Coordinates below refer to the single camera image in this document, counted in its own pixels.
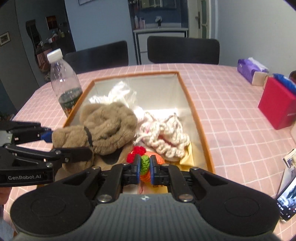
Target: tissue box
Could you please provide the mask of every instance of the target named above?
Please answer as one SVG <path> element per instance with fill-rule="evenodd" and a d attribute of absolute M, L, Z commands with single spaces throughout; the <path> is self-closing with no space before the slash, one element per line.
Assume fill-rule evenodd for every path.
<path fill-rule="evenodd" d="M 258 108 L 276 129 L 293 124 L 296 118 L 296 96 L 275 78 L 269 77 Z"/>
<path fill-rule="evenodd" d="M 237 71 L 246 78 L 252 85 L 263 86 L 268 70 L 261 70 L 257 65 L 248 59 L 239 59 Z"/>

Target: door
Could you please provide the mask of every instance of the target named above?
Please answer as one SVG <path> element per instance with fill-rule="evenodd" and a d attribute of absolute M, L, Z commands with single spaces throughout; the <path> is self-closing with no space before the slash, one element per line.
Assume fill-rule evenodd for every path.
<path fill-rule="evenodd" d="M 210 37 L 210 0 L 188 0 L 189 38 Z"/>
<path fill-rule="evenodd" d="M 210 37 L 210 10 L 209 0 L 197 0 L 198 37 L 208 39 Z"/>

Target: human hand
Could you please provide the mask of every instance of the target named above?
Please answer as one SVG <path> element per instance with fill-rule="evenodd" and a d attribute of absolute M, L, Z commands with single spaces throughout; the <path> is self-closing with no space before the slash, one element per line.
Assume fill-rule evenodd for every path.
<path fill-rule="evenodd" d="M 0 188 L 0 205 L 7 203 L 12 188 Z"/>

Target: plastic water bottle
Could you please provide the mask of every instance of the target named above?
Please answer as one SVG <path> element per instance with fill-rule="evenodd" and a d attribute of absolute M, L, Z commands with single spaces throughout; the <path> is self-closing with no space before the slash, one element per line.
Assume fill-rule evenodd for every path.
<path fill-rule="evenodd" d="M 51 64 L 50 81 L 52 89 L 63 111 L 68 116 L 82 94 L 80 82 L 71 66 L 63 60 L 61 49 L 48 53 L 47 59 Z"/>

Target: door handle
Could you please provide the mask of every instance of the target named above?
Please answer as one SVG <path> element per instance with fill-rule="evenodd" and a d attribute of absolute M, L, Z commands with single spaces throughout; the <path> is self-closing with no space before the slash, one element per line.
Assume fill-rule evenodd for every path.
<path fill-rule="evenodd" d="M 195 16 L 195 19 L 198 21 L 198 29 L 200 29 L 200 12 L 198 12 L 198 16 Z"/>

